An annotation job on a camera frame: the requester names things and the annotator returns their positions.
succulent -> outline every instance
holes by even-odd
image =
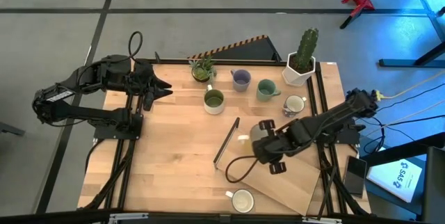
[[[318,29],[307,29],[301,37],[300,46],[295,55],[291,56],[289,65],[297,72],[303,74],[311,71],[312,54],[317,46]]]
[[[192,67],[193,74],[199,80],[210,78],[210,82],[216,76],[216,69],[213,66],[215,61],[212,60],[212,56],[203,56],[198,61],[189,61]]]
[[[209,77],[209,74],[206,70],[203,70],[201,67],[197,67],[193,70],[193,75],[199,80],[207,79]]]

wooden tabletop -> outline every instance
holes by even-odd
[[[126,210],[235,213],[225,192],[243,188],[254,194],[253,214],[297,214],[244,183],[227,182],[224,172],[215,169],[213,159],[237,117],[241,118],[237,134],[248,134],[253,125],[265,119],[273,119],[276,126],[280,127],[290,120],[282,114],[284,100],[288,95],[299,95],[307,97],[309,101],[307,86],[287,86],[281,75],[283,67],[217,65],[216,68],[218,76],[213,87],[224,93],[226,107],[220,115],[209,115],[204,110],[203,101],[206,85],[192,78],[189,66],[154,65],[157,77],[172,84],[173,94],[156,100],[150,112],[143,112],[143,131],[133,156],[124,206]],[[252,75],[250,87],[245,93],[235,92],[232,88],[230,70],[235,68],[247,69]],[[321,68],[328,106],[344,102],[337,65],[321,63]],[[273,80],[282,94],[269,102],[258,102],[255,93],[261,79]],[[313,79],[317,108],[320,111],[315,75]],[[123,107],[126,99],[124,93],[108,91],[104,109]],[[311,115],[310,106],[307,102],[298,117]],[[116,143],[116,140],[105,140],[92,153],[79,207],[87,205],[109,178]],[[348,145],[337,145],[337,155],[343,175],[346,159],[350,155],[355,156],[355,151]],[[299,160],[318,168],[315,147],[310,147],[298,156]],[[119,189],[120,180],[115,187],[112,206],[117,204]],[[334,187],[331,192],[334,210],[339,211]],[[322,199],[320,178],[307,215],[317,215]],[[366,191],[362,199],[356,200],[370,212]]]

yellow cable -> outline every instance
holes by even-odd
[[[402,92],[400,92],[400,93],[398,93],[397,95],[394,95],[394,96],[384,96],[380,91],[377,91],[378,92],[378,94],[377,94],[378,101],[380,101],[380,99],[393,99],[395,97],[398,97],[399,95],[402,95],[402,94],[408,92],[409,90],[422,85],[425,82],[428,82],[428,81],[430,81],[432,79],[435,79],[436,77],[439,77],[439,76],[443,75],[443,73],[445,73],[445,70],[441,71],[441,72],[438,72],[436,75],[434,75],[434,76],[432,76],[432,77],[430,77],[430,78],[428,78],[428,79],[426,79],[424,81],[421,81],[421,82],[417,83],[416,85],[412,86],[411,88],[408,88],[407,90],[404,90],[404,91],[402,91]]]
[[[388,124],[385,124],[385,125],[383,125],[383,126],[377,128],[376,130],[372,131],[371,133],[369,133],[369,134],[367,134],[367,135],[365,135],[365,136],[363,136],[363,137],[370,136],[371,134],[373,134],[373,133],[379,131],[380,129],[382,129],[382,128],[384,128],[384,127],[388,127],[388,126],[391,125],[391,124],[400,122],[400,121],[402,121],[402,120],[404,120],[404,119],[406,119],[406,118],[409,118],[409,117],[412,117],[412,116],[414,116],[414,115],[418,115],[418,114],[420,114],[420,113],[423,113],[423,112],[425,112],[425,111],[427,111],[427,110],[432,109],[432,108],[435,107],[435,106],[439,106],[440,104],[442,104],[442,103],[444,103],[444,102],[445,102],[445,99],[442,100],[442,101],[440,101],[440,102],[438,102],[438,103],[436,103],[436,104],[434,104],[434,105],[432,105],[432,106],[429,106],[429,107],[426,108],[426,109],[422,109],[422,110],[420,110],[420,111],[418,111],[418,112],[416,112],[416,113],[412,113],[412,114],[407,115],[407,116],[405,116],[405,117],[402,117],[402,118],[400,118],[400,119],[398,119],[398,120],[395,120],[395,121],[393,121],[393,122],[390,122],[390,123],[388,123]]]

white geometric pot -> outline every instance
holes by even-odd
[[[301,74],[301,73],[295,71],[294,69],[292,69],[292,67],[289,67],[289,60],[291,59],[291,56],[296,53],[297,52],[293,52],[287,56],[287,65],[284,68],[283,73],[282,73],[284,82],[286,82],[286,84],[289,86],[303,86],[305,84],[306,80],[313,73],[315,73],[315,57],[313,57],[313,56],[312,56],[312,61],[313,61],[312,66],[314,68],[309,72]]]

green mug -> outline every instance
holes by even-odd
[[[268,100],[272,99],[272,97],[277,95],[281,95],[281,91],[277,90],[277,86],[275,83],[273,83],[273,81],[264,79],[258,83],[257,99],[260,102],[267,102]]]

